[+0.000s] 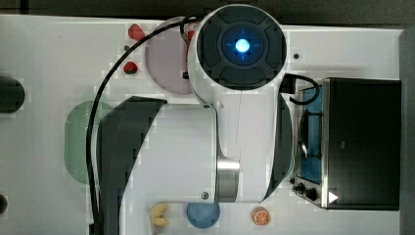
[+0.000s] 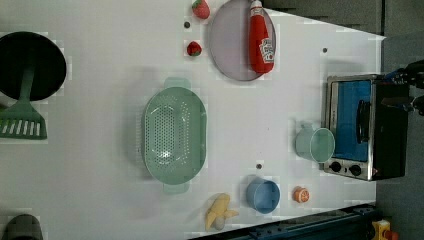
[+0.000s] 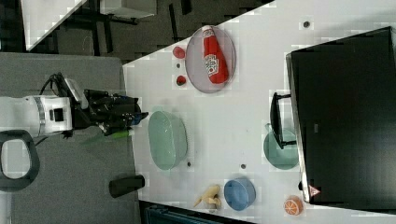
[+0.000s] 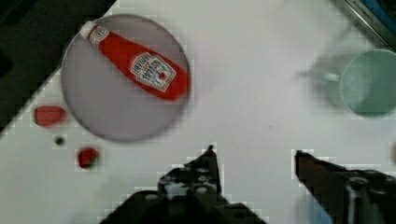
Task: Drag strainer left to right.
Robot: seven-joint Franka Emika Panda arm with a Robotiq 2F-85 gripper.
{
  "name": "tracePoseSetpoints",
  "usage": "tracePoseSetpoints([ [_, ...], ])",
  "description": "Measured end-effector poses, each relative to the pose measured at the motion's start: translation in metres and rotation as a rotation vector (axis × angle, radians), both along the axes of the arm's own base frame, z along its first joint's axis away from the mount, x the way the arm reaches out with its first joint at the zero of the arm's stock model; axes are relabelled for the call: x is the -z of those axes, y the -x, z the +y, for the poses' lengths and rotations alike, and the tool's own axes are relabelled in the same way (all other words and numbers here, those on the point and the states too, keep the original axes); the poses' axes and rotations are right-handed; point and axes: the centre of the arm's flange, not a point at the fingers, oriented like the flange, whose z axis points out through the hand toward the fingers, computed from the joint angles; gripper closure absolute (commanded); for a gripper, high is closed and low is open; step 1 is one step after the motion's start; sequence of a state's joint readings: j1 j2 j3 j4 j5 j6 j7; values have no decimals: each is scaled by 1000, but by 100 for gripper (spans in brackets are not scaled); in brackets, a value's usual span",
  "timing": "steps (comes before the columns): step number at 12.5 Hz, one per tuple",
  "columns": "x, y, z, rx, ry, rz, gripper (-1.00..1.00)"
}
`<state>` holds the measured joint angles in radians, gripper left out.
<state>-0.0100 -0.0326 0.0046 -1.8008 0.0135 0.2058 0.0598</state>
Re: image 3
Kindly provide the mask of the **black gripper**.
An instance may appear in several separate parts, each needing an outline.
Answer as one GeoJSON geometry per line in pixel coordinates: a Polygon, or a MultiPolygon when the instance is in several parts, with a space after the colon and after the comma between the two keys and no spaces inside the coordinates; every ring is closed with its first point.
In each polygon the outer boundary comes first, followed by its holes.
{"type": "Polygon", "coordinates": [[[108,136],[131,130],[149,115],[141,113],[137,98],[96,90],[85,90],[84,95],[89,105],[85,109],[75,105],[72,111],[74,130],[97,126],[108,136]]]}

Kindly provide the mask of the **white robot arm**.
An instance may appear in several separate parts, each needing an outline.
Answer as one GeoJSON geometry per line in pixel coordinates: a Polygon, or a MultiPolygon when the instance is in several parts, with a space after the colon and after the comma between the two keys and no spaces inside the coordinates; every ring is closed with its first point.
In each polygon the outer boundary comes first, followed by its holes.
{"type": "Polygon", "coordinates": [[[72,96],[3,97],[1,130],[24,130],[33,137],[70,137],[75,130],[96,126],[108,136],[131,130],[149,115],[136,98],[95,90],[85,90],[84,95],[80,102],[72,96]]]}

